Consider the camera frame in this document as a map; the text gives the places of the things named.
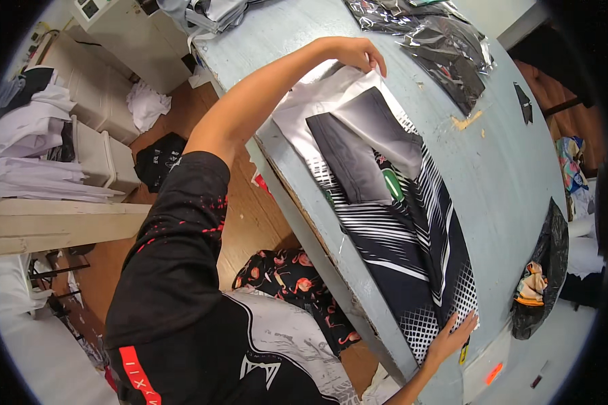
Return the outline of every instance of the colorful garment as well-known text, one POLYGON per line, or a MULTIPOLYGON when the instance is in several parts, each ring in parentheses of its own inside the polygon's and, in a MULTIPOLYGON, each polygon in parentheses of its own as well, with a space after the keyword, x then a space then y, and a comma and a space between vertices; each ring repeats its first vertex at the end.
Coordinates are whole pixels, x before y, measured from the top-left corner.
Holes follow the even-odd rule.
POLYGON ((563 172, 563 183, 565 190, 570 193, 579 188, 588 190, 587 180, 579 167, 584 148, 584 140, 579 137, 562 137, 556 141, 558 162, 563 172))
POLYGON ((333 354, 360 340, 303 249, 260 250, 238 272, 232 289, 248 287, 308 312, 333 354))

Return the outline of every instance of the table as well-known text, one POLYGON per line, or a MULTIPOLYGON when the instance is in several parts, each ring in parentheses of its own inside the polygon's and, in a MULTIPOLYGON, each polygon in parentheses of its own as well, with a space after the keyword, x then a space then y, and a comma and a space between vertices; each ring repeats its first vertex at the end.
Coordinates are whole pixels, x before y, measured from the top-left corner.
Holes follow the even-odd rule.
MULTIPOLYGON (((486 90, 473 109, 473 114, 482 114, 459 130, 453 117, 464 117, 446 93, 399 49, 394 37, 361 32, 340 0, 263 3, 249 10, 237 28, 195 45, 227 90, 321 36, 365 36, 373 41, 387 62, 386 85, 423 136, 444 178, 476 279, 480 327, 471 336, 469 356, 474 358, 508 318, 512 291, 534 249, 550 197, 566 212, 558 160, 538 104, 513 61, 491 39, 497 67, 484 78, 486 90), (533 124, 523 121, 514 82, 532 100, 533 124)), ((397 382, 409 380, 417 369, 412 353, 303 160, 270 119, 246 148, 358 333, 397 382)), ((455 357, 440 367, 420 401, 461 404, 461 398, 462 370, 455 357)))

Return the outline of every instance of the stack of white fabric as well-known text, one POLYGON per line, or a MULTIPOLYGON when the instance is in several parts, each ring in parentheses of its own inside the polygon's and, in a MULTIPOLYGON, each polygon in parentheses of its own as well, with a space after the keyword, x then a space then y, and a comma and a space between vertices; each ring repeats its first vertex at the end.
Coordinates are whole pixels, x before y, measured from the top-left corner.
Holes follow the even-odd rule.
POLYGON ((84 185, 79 163, 43 158, 63 144, 61 131, 76 104, 56 80, 53 75, 28 104, 0 118, 0 197, 107 202, 121 192, 84 185))

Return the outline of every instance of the green logo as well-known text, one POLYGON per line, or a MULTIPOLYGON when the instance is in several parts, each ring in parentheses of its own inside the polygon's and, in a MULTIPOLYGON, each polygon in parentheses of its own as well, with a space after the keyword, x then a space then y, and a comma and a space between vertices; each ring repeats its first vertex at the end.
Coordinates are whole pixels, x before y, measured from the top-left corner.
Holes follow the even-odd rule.
POLYGON ((399 179, 396 178, 396 174, 394 174, 394 170, 390 168, 384 168, 381 170, 383 177, 385 177, 385 184, 394 199, 398 202, 401 202, 405 199, 403 196, 403 190, 401 189, 401 184, 399 183, 399 179))

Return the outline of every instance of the flamingo print fabric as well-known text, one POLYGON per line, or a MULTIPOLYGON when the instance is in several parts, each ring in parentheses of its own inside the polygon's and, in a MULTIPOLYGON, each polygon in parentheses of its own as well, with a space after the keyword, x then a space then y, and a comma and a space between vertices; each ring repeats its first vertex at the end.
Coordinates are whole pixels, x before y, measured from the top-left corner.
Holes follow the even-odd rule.
POLYGON ((360 340, 303 249, 260 250, 238 272, 232 289, 247 287, 308 312, 333 354, 360 340))

